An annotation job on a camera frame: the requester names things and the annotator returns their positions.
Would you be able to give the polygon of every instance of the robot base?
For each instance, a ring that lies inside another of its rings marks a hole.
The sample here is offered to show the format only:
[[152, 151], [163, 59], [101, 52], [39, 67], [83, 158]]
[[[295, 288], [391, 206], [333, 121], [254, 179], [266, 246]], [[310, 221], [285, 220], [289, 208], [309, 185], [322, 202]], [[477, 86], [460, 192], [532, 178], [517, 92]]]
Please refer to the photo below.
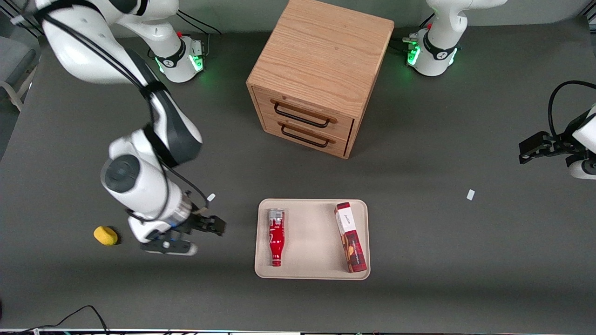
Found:
[[188, 36], [181, 37], [181, 40], [186, 45], [186, 53], [175, 66], [168, 67], [168, 64], [162, 64], [157, 57], [155, 58], [159, 70], [171, 82], [175, 83], [187, 82], [204, 69], [202, 42], [193, 40]]
[[445, 52], [445, 58], [442, 60], [434, 59], [433, 54], [423, 44], [418, 42], [422, 40], [428, 31], [426, 28], [421, 29], [416, 33], [410, 34], [409, 38], [404, 39], [404, 42], [410, 43], [410, 51], [406, 59], [406, 64], [416, 69], [421, 75], [435, 77], [443, 74], [453, 64], [457, 48], [450, 55]]

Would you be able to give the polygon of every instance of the tray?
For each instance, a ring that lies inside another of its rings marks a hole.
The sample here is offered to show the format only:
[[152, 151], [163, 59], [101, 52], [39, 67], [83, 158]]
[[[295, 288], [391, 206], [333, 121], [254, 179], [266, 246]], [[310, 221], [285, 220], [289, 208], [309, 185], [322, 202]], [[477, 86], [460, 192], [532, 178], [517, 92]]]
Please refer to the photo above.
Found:
[[[333, 210], [349, 202], [358, 238], [367, 263], [366, 271], [347, 270], [342, 240]], [[285, 245], [281, 266], [271, 265], [269, 249], [270, 208], [285, 209]], [[362, 200], [265, 199], [259, 205], [254, 271], [261, 278], [364, 280], [370, 275], [368, 208]]]

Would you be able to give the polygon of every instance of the red box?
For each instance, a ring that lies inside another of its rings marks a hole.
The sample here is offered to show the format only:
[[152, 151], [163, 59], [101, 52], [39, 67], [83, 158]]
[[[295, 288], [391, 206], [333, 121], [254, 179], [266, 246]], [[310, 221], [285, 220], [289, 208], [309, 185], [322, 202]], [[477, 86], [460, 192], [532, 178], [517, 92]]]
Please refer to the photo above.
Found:
[[350, 203], [340, 203], [336, 205], [335, 215], [337, 227], [342, 236], [343, 250], [346, 254], [348, 271], [353, 273], [366, 270], [367, 263], [364, 259], [360, 240], [358, 240], [356, 222], [354, 221]]

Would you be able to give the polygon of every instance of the drawer handle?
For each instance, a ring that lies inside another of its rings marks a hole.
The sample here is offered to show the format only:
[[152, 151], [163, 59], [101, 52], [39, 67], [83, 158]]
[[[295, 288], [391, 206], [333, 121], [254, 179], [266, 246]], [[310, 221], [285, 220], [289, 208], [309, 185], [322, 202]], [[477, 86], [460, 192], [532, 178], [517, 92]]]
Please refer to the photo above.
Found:
[[281, 133], [284, 134], [285, 136], [295, 138], [295, 139], [297, 139], [299, 141], [308, 143], [310, 145], [314, 145], [314, 146], [319, 147], [319, 148], [325, 148], [327, 146], [327, 144], [329, 144], [329, 139], [326, 139], [324, 144], [320, 144], [320, 143], [311, 141], [309, 139], [302, 138], [302, 137], [300, 137], [298, 135], [290, 134], [289, 132], [284, 131], [284, 129], [285, 129], [285, 125], [281, 125]]
[[281, 110], [277, 109], [277, 107], [279, 107], [279, 106], [280, 106], [279, 103], [275, 103], [275, 106], [273, 107], [273, 109], [275, 110], [275, 112], [277, 114], [279, 114], [281, 116], [289, 117], [289, 118], [291, 118], [293, 120], [296, 120], [296, 121], [304, 122], [307, 125], [311, 125], [311, 126], [315, 126], [315, 127], [319, 127], [319, 128], [325, 128], [325, 127], [327, 127], [329, 125], [329, 121], [331, 121], [330, 119], [327, 119], [327, 121], [325, 121], [325, 123], [316, 123], [316, 122], [313, 122], [313, 121], [310, 121], [310, 120], [303, 119], [300, 116], [295, 116], [295, 115], [292, 115], [292, 114], [288, 114], [288, 113], [286, 113], [284, 111], [281, 111]]

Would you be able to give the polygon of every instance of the green led light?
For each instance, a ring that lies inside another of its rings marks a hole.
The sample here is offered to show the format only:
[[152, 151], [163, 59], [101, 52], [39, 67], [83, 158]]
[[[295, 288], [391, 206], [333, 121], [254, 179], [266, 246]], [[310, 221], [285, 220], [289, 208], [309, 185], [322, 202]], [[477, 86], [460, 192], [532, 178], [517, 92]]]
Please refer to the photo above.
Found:
[[197, 72], [203, 69], [203, 58], [201, 56], [188, 55], [188, 58]]
[[416, 64], [416, 61], [418, 60], [418, 55], [420, 54], [420, 47], [418, 45], [416, 45], [414, 47], [414, 49], [410, 50], [409, 54], [408, 54], [408, 64], [410, 65], [414, 65]]
[[157, 66], [159, 66], [159, 71], [163, 73], [162, 65], [159, 63], [159, 60], [157, 60], [157, 57], [155, 58], [155, 62], [157, 63]]
[[449, 65], [453, 64], [453, 60], [455, 59], [455, 54], [457, 53], [457, 48], [453, 50], [453, 56], [451, 56], [451, 60], [449, 61]]

